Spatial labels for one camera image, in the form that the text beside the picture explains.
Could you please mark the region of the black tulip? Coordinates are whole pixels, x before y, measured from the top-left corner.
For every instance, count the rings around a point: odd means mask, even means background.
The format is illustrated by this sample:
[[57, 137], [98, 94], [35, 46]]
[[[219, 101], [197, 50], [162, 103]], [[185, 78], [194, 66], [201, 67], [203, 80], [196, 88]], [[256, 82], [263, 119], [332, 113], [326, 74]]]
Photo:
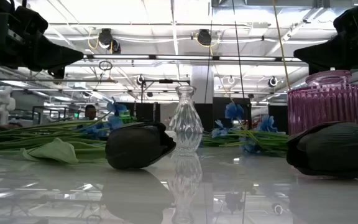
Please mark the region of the black tulip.
[[172, 152], [175, 141], [162, 123], [132, 123], [115, 129], [101, 144], [55, 139], [32, 147], [4, 147], [0, 156], [21, 156], [30, 161], [63, 164], [107, 162], [119, 170], [141, 169]]
[[321, 123], [287, 141], [287, 162], [304, 175], [358, 178], [358, 124]]

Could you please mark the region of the person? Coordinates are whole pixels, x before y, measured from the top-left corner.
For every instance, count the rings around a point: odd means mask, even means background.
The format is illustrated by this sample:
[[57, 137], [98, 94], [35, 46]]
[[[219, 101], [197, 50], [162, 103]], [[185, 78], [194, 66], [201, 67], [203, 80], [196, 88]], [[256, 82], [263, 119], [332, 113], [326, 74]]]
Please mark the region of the person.
[[94, 120], [96, 118], [97, 110], [93, 105], [87, 105], [85, 107], [85, 118], [88, 120]]

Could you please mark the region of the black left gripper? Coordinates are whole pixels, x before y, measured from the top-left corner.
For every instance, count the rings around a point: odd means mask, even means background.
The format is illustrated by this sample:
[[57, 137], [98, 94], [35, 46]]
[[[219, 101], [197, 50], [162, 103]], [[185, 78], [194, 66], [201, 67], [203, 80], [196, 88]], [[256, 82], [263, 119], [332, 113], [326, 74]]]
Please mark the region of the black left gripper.
[[29, 6], [29, 0], [9, 0], [7, 38], [16, 65], [53, 72], [83, 59], [83, 53], [54, 44], [44, 35], [48, 22]]

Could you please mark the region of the white robot figure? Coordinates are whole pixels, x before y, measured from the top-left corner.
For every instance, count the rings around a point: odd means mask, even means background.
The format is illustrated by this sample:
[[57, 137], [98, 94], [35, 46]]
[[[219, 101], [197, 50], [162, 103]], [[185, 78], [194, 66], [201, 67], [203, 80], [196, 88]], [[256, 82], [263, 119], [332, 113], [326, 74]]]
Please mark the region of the white robot figure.
[[11, 97], [13, 87], [0, 86], [0, 124], [7, 124], [9, 112], [16, 108], [16, 101]]

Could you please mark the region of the black ceiling-mounted device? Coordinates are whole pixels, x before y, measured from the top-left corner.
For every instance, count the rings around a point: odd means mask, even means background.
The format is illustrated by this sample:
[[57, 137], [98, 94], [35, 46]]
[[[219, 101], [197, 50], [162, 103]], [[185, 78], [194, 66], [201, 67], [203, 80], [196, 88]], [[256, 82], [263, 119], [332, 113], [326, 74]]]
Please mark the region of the black ceiling-mounted device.
[[103, 28], [98, 34], [98, 44], [100, 47], [109, 51], [110, 54], [120, 54], [121, 45], [120, 43], [112, 36], [110, 28]]
[[197, 42], [205, 47], [209, 47], [211, 45], [211, 34], [209, 33], [208, 29], [200, 29], [199, 32], [196, 34]]

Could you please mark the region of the purple ribbed glass vase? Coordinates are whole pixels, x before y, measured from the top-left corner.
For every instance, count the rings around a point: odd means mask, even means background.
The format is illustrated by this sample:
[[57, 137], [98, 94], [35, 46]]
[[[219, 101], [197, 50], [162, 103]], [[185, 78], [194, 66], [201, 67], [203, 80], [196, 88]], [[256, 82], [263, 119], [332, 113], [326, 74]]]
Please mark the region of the purple ribbed glass vase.
[[343, 121], [358, 124], [358, 84], [351, 84], [347, 70], [315, 73], [306, 86], [287, 94], [288, 128], [298, 134], [321, 123]]

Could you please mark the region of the clear glass vase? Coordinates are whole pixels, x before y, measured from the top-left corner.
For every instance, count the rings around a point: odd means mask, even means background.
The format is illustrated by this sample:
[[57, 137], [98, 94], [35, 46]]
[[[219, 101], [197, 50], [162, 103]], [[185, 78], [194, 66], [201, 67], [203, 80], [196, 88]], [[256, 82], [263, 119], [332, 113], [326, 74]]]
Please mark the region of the clear glass vase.
[[176, 87], [178, 106], [170, 120], [169, 129], [175, 133], [176, 150], [196, 152], [203, 137], [204, 129], [192, 99], [196, 88]]

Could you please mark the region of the black partition panel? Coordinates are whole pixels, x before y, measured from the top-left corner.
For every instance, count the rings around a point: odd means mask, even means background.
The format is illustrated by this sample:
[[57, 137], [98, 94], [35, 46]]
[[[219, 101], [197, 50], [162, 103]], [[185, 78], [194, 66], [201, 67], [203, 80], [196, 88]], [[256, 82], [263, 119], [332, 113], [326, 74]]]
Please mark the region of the black partition panel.
[[285, 132], [288, 134], [288, 107], [282, 105], [269, 105], [268, 114], [273, 117], [273, 126], [278, 129], [279, 132]]
[[[251, 102], [248, 98], [233, 98], [235, 104], [241, 105], [244, 110], [243, 120], [250, 124], [251, 120]], [[225, 128], [231, 128], [232, 122], [225, 118], [226, 106], [231, 102], [229, 98], [214, 97], [212, 103], [195, 103], [195, 109], [198, 113], [204, 131], [210, 132], [213, 128], [217, 128], [215, 121], [218, 119]]]
[[160, 104], [139, 103], [136, 104], [136, 118], [144, 122], [160, 122]]

